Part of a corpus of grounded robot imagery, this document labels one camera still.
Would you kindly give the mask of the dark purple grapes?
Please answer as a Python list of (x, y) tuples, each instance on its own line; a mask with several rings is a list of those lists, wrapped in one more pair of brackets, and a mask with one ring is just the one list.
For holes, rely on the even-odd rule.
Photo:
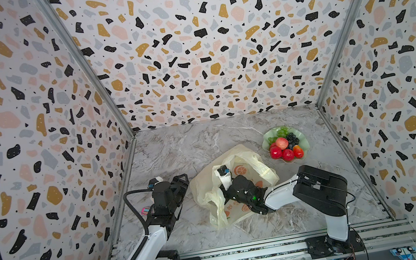
[(293, 149), (295, 146), (297, 146), (299, 144), (299, 138), (293, 134), (293, 133), (288, 133), (286, 136), (286, 140), (288, 141), (288, 148), (289, 149)]

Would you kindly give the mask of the red apple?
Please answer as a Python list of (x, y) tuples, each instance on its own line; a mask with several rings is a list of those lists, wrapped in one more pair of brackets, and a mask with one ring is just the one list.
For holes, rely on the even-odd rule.
[(293, 161), (295, 159), (294, 151), (291, 149), (285, 149), (282, 151), (282, 159), (286, 162)]
[(283, 156), (283, 150), (281, 148), (279, 148), (278, 146), (272, 146), (269, 150), (270, 152), (270, 157), (272, 159), (281, 159)]

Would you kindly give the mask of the orange red mango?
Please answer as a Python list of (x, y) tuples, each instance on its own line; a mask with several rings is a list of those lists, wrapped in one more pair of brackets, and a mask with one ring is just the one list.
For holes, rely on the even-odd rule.
[(298, 144), (293, 147), (293, 153), (295, 158), (302, 159), (305, 155), (303, 148), (301, 148)]

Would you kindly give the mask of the green grapes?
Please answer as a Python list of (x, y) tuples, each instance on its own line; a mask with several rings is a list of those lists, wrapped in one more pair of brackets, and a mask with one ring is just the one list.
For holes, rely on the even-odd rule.
[(289, 134), (289, 128), (287, 126), (275, 127), (271, 129), (270, 131), (268, 131), (264, 135), (264, 138), (271, 145), (275, 143), (278, 138), (281, 138), (281, 137), (286, 138), (288, 134)]

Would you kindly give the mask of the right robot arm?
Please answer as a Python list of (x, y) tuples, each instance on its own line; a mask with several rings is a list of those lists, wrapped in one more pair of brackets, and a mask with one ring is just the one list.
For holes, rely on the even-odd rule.
[(298, 201), (324, 214), (327, 235), (316, 239), (309, 247), (312, 257), (323, 258), (352, 251), (347, 216), (347, 185), (348, 181), (343, 176), (302, 165), (296, 175), (275, 187), (259, 187), (239, 175), (224, 183), (220, 189), (226, 203), (235, 201), (244, 204), (258, 215), (267, 215)]

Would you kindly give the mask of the cream plastic bag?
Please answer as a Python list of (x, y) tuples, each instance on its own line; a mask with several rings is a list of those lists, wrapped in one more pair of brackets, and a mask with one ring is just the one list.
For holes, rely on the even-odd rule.
[(198, 173), (189, 188), (195, 202), (208, 210), (211, 225), (221, 230), (295, 202), (292, 189), (278, 181), (259, 154), (237, 145)]

